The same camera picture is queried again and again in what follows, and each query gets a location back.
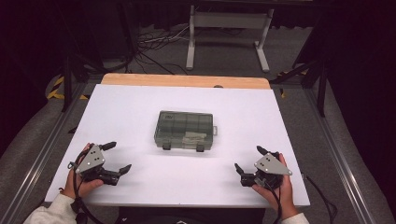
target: gray carpet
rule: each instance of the gray carpet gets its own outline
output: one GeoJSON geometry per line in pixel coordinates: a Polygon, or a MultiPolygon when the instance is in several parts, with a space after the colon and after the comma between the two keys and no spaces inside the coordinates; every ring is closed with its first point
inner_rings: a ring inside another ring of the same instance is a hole
{"type": "MultiPolygon", "coordinates": [[[[272,79],[277,73],[291,69],[290,67],[309,33],[310,29],[271,29],[264,45],[264,52],[271,72],[264,74],[252,47],[253,41],[257,39],[256,36],[260,36],[260,33],[245,30],[239,35],[229,35],[217,30],[202,31],[197,36],[194,69],[188,74],[272,79]]],[[[162,49],[149,50],[145,53],[172,72],[183,74],[183,70],[174,64],[184,68],[187,46],[188,42],[180,39],[162,49]]],[[[119,62],[109,61],[106,66],[117,63],[119,62]]],[[[156,64],[141,63],[139,65],[136,60],[129,65],[129,70],[133,73],[167,74],[156,64]]],[[[49,83],[49,89],[55,79],[56,77],[49,83]]],[[[90,94],[95,84],[99,82],[100,79],[91,79],[86,85],[84,93],[90,94]]],[[[293,88],[285,86],[286,97],[281,97],[277,88],[274,87],[276,99],[301,171],[310,176],[326,197],[337,205],[338,215],[334,223],[360,223],[332,160],[330,147],[315,119],[316,111],[309,105],[304,90],[298,86],[293,88]]],[[[55,147],[52,149],[42,173],[37,180],[33,181],[32,192],[27,192],[29,197],[21,205],[21,211],[17,214],[14,223],[22,223],[45,197],[50,181],[73,138],[73,134],[67,132],[78,126],[87,103],[88,100],[78,100],[61,130],[60,138],[54,144],[55,147]]],[[[4,214],[9,208],[19,186],[23,183],[35,158],[46,143],[57,118],[61,116],[62,107],[63,100],[50,99],[48,104],[20,131],[1,158],[0,198],[2,200],[0,201],[0,214],[4,214]]],[[[375,222],[395,223],[384,195],[362,162],[359,152],[350,138],[332,95],[331,87],[328,88],[326,95],[325,112],[334,141],[343,152],[375,222]]],[[[326,207],[318,192],[309,182],[306,181],[305,185],[311,206],[300,208],[300,210],[305,213],[310,223],[329,223],[326,207]]],[[[115,207],[91,206],[91,209],[104,223],[114,222],[118,215],[118,209],[115,207]]],[[[268,210],[264,223],[272,223],[275,217],[276,214],[268,210]]]]}

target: plastic storage box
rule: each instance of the plastic storage box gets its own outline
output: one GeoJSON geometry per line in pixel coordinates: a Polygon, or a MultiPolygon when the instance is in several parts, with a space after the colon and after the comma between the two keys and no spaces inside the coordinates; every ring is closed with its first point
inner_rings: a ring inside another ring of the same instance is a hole
{"type": "Polygon", "coordinates": [[[161,111],[155,130],[157,147],[209,150],[213,144],[213,115],[161,111]]]}

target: wire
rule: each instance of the wire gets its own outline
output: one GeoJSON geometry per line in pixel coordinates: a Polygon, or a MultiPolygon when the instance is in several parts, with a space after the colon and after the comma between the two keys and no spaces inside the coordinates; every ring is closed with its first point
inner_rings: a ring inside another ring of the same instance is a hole
{"type": "Polygon", "coordinates": [[[329,214],[330,223],[333,224],[333,223],[334,223],[335,216],[337,216],[337,213],[338,213],[337,206],[335,206],[334,203],[330,202],[330,201],[324,196],[323,192],[320,190],[320,188],[318,187],[318,185],[316,185],[315,182],[314,182],[309,176],[307,176],[307,175],[305,175],[305,174],[303,174],[303,176],[305,176],[305,178],[306,178],[306,179],[312,184],[312,186],[314,186],[314,188],[318,191],[320,197],[322,198],[323,202],[324,202],[325,205],[326,205],[326,209],[327,209],[327,212],[328,212],[328,214],[329,214]]]}
{"type": "Polygon", "coordinates": [[[160,63],[157,63],[156,61],[154,61],[153,59],[151,59],[149,56],[147,56],[146,54],[144,54],[143,52],[140,52],[141,55],[145,56],[146,58],[148,58],[150,61],[158,64],[163,70],[167,71],[168,73],[174,75],[175,73],[169,71],[167,68],[165,68],[164,66],[162,66],[160,63]]]}
{"type": "Polygon", "coordinates": [[[277,197],[273,188],[267,183],[267,181],[265,179],[264,179],[264,184],[268,187],[268,189],[274,195],[274,198],[276,199],[276,202],[277,202],[277,218],[274,221],[274,224],[276,224],[279,222],[279,220],[282,217],[282,204],[280,203],[280,187],[279,187],[279,197],[277,197]]]}
{"type": "MultiPolygon", "coordinates": [[[[81,159],[83,156],[87,155],[88,151],[89,151],[89,150],[87,150],[87,151],[84,150],[84,151],[80,152],[79,155],[78,155],[77,158],[76,158],[75,164],[79,164],[80,159],[81,159]]],[[[82,211],[84,211],[84,213],[85,213],[94,223],[96,223],[96,224],[103,224],[101,221],[99,221],[99,220],[90,212],[90,210],[87,208],[87,206],[85,205],[85,203],[84,203],[84,202],[82,201],[82,199],[79,197],[79,195],[78,195],[78,190],[79,190],[79,187],[81,186],[83,180],[81,180],[81,183],[79,184],[79,186],[77,186],[77,174],[76,174],[77,166],[76,166],[76,165],[73,166],[72,169],[73,169],[73,190],[74,190],[75,195],[76,195],[76,200],[75,200],[74,203],[77,203],[77,205],[80,206],[80,208],[82,209],[82,211]]]]}

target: dark curtain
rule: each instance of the dark curtain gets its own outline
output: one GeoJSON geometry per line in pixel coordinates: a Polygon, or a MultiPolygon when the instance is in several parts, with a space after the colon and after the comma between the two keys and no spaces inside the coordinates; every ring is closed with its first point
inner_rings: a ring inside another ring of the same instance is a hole
{"type": "Polygon", "coordinates": [[[58,36],[40,1],[0,2],[0,155],[47,102],[45,89],[60,71],[58,36]]]}

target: table leg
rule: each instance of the table leg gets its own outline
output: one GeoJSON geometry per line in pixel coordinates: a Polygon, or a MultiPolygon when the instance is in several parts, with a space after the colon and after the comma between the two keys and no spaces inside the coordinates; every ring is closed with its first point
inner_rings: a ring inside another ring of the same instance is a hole
{"type": "Polygon", "coordinates": [[[195,53],[195,38],[194,38],[194,15],[195,8],[191,6],[190,11],[190,41],[189,41],[189,51],[187,52],[187,70],[192,70],[194,67],[194,53],[195,53]]]}
{"type": "Polygon", "coordinates": [[[273,14],[274,14],[273,9],[268,10],[267,18],[265,19],[264,26],[262,27],[262,39],[260,41],[255,42],[257,56],[259,56],[260,64],[262,66],[262,71],[264,73],[268,73],[270,71],[270,67],[268,65],[267,59],[265,58],[265,54],[262,47],[264,46],[264,41],[265,38],[267,37],[273,14]]]}

